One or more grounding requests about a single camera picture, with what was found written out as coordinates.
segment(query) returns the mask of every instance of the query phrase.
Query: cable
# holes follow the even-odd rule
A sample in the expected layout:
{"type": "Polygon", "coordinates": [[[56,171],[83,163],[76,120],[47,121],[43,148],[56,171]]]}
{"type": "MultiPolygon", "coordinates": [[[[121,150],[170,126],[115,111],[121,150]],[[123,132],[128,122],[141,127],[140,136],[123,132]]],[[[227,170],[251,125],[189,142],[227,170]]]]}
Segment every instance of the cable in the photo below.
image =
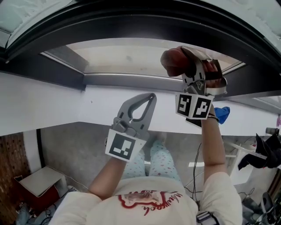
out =
{"type": "MultiPolygon", "coordinates": [[[[184,187],[184,188],[186,188],[190,193],[193,193],[191,190],[189,190],[187,187],[184,187]]],[[[200,191],[200,192],[196,192],[196,193],[201,193],[201,192],[203,192],[203,191],[200,191]]]]}
{"type": "Polygon", "coordinates": [[[245,192],[239,192],[238,194],[245,194],[246,196],[250,196],[251,194],[253,194],[255,188],[252,188],[249,194],[246,194],[245,192]]]}
{"type": "Polygon", "coordinates": [[[52,216],[51,217],[46,217],[45,219],[42,220],[42,222],[40,223],[40,225],[45,225],[46,223],[50,222],[51,221],[51,218],[53,218],[52,216]]]}
{"type": "MultiPolygon", "coordinates": [[[[201,173],[199,173],[199,174],[197,174],[196,176],[195,176],[195,178],[197,178],[200,174],[202,174],[202,173],[204,173],[204,171],[202,171],[201,173]]],[[[193,182],[193,179],[192,179],[192,181],[190,181],[187,185],[185,185],[184,187],[187,187],[187,186],[189,186],[191,183],[193,182]]]]}
{"type": "Polygon", "coordinates": [[[195,195],[195,201],[196,203],[197,201],[197,196],[196,196],[196,185],[195,185],[195,169],[196,169],[196,165],[197,165],[197,160],[198,160],[198,156],[199,156],[199,149],[202,143],[200,143],[198,150],[197,150],[197,154],[196,154],[196,158],[195,158],[195,163],[194,163],[194,167],[193,167],[193,193],[192,193],[192,198],[193,198],[193,194],[195,195]]]}
{"type": "Polygon", "coordinates": [[[82,185],[84,188],[88,189],[88,188],[87,188],[84,184],[79,183],[78,181],[74,180],[72,177],[70,177],[70,176],[68,176],[68,175],[65,175],[64,173],[62,173],[62,172],[60,172],[60,171],[56,170],[56,169],[55,169],[55,168],[53,168],[53,167],[50,167],[50,166],[47,166],[47,167],[49,167],[49,168],[51,168],[51,169],[53,169],[53,170],[55,170],[55,171],[57,171],[57,172],[59,172],[59,173],[63,174],[64,176],[66,176],[66,177],[68,177],[68,178],[72,179],[73,181],[75,181],[77,184],[80,184],[80,185],[82,185]]]}

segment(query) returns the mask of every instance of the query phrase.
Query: pajama pants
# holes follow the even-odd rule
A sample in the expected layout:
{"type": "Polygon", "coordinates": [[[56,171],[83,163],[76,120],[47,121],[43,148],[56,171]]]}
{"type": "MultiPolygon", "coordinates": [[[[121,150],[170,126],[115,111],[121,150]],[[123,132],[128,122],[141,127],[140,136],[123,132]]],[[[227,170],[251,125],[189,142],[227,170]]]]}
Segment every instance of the pajama pants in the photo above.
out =
{"type": "MultiPolygon", "coordinates": [[[[150,149],[151,165],[149,176],[160,176],[172,178],[181,182],[176,171],[171,153],[160,142],[155,141],[150,149]]],[[[144,151],[141,150],[138,155],[125,166],[121,179],[145,177],[144,169],[144,151]]]]}

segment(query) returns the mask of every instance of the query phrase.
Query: blue cloth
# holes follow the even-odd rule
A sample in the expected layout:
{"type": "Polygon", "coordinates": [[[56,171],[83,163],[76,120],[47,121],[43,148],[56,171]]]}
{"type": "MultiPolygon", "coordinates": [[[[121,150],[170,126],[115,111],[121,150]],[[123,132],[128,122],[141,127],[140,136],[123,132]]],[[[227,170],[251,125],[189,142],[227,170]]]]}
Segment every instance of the blue cloth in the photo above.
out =
{"type": "Polygon", "coordinates": [[[223,107],[222,109],[215,108],[215,114],[216,114],[216,117],[219,118],[220,124],[223,124],[227,120],[229,113],[230,113],[229,107],[223,107]]]}

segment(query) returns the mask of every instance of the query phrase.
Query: white wall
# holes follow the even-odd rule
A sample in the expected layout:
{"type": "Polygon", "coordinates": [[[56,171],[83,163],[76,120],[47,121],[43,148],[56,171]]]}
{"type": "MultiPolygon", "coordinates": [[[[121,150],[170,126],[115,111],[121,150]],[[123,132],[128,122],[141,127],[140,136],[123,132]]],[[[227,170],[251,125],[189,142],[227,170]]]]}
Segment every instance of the white wall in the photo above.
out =
{"type": "Polygon", "coordinates": [[[78,121],[80,91],[0,73],[0,136],[78,121]]]}
{"type": "Polygon", "coordinates": [[[34,173],[42,168],[38,151],[36,130],[23,132],[23,140],[25,143],[25,153],[30,172],[34,173]]]}
{"type": "MultiPolygon", "coordinates": [[[[95,86],[80,92],[0,73],[0,136],[78,121],[111,125],[125,100],[147,92],[95,86]]],[[[155,93],[157,104],[150,130],[201,133],[175,113],[174,93],[155,93]]],[[[266,127],[276,127],[277,114],[227,101],[214,102],[214,106],[231,108],[228,119],[220,125],[222,135],[265,135],[266,127]]]]}
{"type": "MultiPolygon", "coordinates": [[[[87,86],[83,93],[79,121],[111,125],[113,118],[122,103],[138,94],[148,91],[128,90],[87,86]]],[[[175,133],[200,134],[201,129],[185,122],[182,116],[175,113],[174,93],[155,92],[157,104],[149,129],[151,131],[166,131],[175,133]]],[[[234,102],[214,102],[215,107],[228,106],[231,113],[223,125],[220,125],[222,135],[254,136],[266,135],[266,127],[276,127],[277,114],[234,102]]]]}

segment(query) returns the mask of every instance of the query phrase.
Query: hand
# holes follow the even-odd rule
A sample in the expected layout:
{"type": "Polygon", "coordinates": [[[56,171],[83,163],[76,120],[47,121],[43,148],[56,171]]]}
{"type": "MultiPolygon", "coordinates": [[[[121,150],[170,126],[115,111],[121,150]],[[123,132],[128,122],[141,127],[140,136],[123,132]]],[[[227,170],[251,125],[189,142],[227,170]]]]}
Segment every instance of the hand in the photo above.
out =
{"type": "MultiPolygon", "coordinates": [[[[205,72],[217,72],[218,69],[213,62],[203,61],[203,69],[205,72]]],[[[214,88],[220,85],[221,79],[206,80],[206,87],[214,88]]]]}
{"type": "MultiPolygon", "coordinates": [[[[191,59],[187,58],[182,50],[181,46],[177,48],[171,48],[164,51],[160,62],[162,66],[167,70],[168,76],[179,76],[185,73],[187,76],[189,74],[195,74],[196,68],[191,59]]],[[[207,60],[202,61],[203,68],[205,72],[217,72],[218,69],[213,62],[208,62],[207,60]]],[[[214,88],[220,85],[221,79],[207,80],[206,87],[214,88]]]]}

